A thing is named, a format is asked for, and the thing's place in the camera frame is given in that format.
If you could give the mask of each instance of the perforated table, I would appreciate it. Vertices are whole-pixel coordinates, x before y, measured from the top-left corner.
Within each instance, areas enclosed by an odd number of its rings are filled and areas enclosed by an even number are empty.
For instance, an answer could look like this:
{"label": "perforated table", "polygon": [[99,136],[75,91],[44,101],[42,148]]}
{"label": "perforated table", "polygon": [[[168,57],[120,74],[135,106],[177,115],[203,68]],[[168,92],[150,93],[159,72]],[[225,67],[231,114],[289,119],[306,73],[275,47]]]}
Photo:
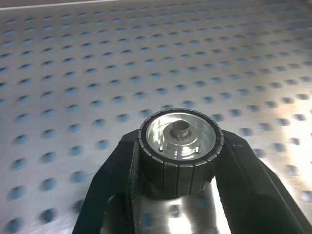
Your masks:
{"label": "perforated table", "polygon": [[121,136],[171,107],[245,137],[312,221],[312,14],[294,3],[2,9],[0,233],[71,233]]}

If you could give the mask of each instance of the black rubber tread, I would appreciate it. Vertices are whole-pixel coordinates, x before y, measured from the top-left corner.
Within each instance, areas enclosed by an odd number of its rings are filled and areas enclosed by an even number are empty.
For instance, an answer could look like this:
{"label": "black rubber tread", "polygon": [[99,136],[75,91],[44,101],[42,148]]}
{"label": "black rubber tread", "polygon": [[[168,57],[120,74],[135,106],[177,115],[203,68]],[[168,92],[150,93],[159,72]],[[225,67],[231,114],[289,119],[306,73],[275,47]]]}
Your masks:
{"label": "black rubber tread", "polygon": [[[194,160],[178,161],[160,155],[149,146],[146,139],[149,124],[159,116],[175,112],[193,114],[209,122],[216,134],[216,142],[210,152]],[[148,117],[139,130],[142,171],[155,188],[168,195],[199,193],[203,190],[204,182],[214,172],[215,163],[212,160],[217,160],[216,157],[220,154],[223,142],[223,133],[219,125],[201,112],[182,108],[157,112]]]}

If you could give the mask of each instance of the wheel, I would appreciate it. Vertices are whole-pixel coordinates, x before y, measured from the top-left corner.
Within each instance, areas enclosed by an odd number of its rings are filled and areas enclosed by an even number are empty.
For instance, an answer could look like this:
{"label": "wheel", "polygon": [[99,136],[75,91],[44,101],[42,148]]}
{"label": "wheel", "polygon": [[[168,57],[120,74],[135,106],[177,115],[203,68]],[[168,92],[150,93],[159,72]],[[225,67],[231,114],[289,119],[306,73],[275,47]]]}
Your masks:
{"label": "wheel", "polygon": [[201,112],[157,112],[139,130],[142,171],[155,188],[168,195],[199,193],[214,176],[223,142],[218,124]]}

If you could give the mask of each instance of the center bore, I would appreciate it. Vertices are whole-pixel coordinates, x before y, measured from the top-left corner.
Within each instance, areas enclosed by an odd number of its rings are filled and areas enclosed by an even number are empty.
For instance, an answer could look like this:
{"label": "center bore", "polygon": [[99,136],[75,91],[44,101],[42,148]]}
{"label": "center bore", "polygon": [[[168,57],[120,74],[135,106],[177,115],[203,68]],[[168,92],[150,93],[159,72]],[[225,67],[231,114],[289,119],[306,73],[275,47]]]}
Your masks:
{"label": "center bore", "polygon": [[185,139],[191,136],[190,125],[184,120],[178,120],[172,124],[172,137],[176,139]]}

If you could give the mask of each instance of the metal hub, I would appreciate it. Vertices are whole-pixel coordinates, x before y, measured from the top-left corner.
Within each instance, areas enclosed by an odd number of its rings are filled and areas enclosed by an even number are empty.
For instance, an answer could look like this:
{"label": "metal hub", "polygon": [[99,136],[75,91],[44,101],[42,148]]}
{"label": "metal hub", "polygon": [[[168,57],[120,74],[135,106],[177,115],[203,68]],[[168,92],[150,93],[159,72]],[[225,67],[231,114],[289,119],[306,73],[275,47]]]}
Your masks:
{"label": "metal hub", "polygon": [[146,138],[149,145],[166,158],[192,160],[213,148],[216,135],[212,126],[198,116],[170,113],[149,125]]}

